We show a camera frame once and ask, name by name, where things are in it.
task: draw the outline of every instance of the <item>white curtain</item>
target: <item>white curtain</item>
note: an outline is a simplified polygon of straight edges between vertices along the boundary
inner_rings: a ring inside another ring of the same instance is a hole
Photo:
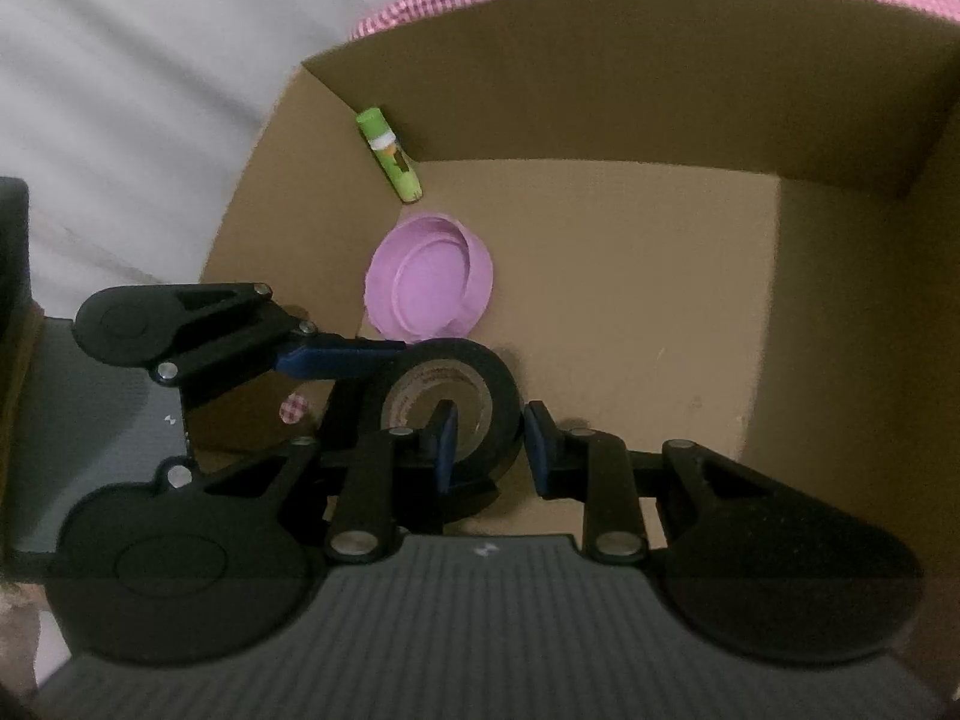
[[[0,175],[34,295],[194,281],[296,62],[389,0],[0,0]]]

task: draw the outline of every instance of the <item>green glue stick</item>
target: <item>green glue stick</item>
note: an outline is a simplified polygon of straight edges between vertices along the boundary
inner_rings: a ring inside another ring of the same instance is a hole
[[[423,197],[424,190],[421,189],[410,159],[400,148],[394,131],[390,129],[390,124],[387,124],[387,119],[383,118],[380,109],[368,108],[357,116],[357,124],[400,199],[403,202],[416,202]]]

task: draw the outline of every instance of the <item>pink lid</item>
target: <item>pink lid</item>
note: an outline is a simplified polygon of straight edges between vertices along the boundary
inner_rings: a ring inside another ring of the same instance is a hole
[[[493,263],[479,238],[447,215],[417,214],[374,252],[364,303],[384,338],[464,338],[492,288]]]

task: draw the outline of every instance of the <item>green cap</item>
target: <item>green cap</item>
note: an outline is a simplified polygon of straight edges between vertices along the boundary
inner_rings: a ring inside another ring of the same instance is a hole
[[[357,124],[360,124],[360,131],[368,141],[390,131],[390,124],[387,124],[387,119],[383,118],[379,108],[368,108],[363,113],[357,114]]]

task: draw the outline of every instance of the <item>black tape roll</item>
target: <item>black tape roll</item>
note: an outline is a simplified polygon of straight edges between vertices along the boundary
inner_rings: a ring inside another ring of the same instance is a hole
[[[374,375],[360,433],[422,427],[444,397],[457,404],[461,423],[451,486],[499,479],[520,451],[520,392],[501,358],[466,338],[414,344]]]

